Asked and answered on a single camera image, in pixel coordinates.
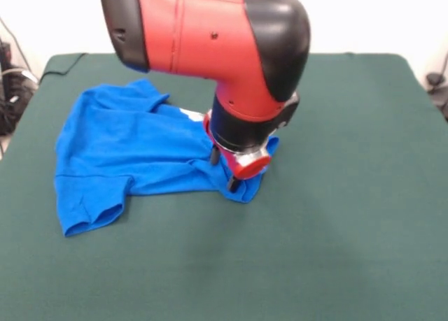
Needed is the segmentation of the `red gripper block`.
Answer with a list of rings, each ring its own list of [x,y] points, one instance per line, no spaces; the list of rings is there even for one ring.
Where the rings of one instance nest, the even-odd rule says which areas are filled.
[[[219,163],[222,157],[229,170],[232,172],[232,177],[227,183],[229,192],[236,192],[241,185],[241,180],[248,180],[263,172],[271,162],[271,155],[267,149],[267,142],[260,148],[244,152],[233,152],[218,144],[211,134],[211,114],[209,110],[203,119],[204,130],[212,142],[212,149],[210,155],[210,164],[215,166]]]

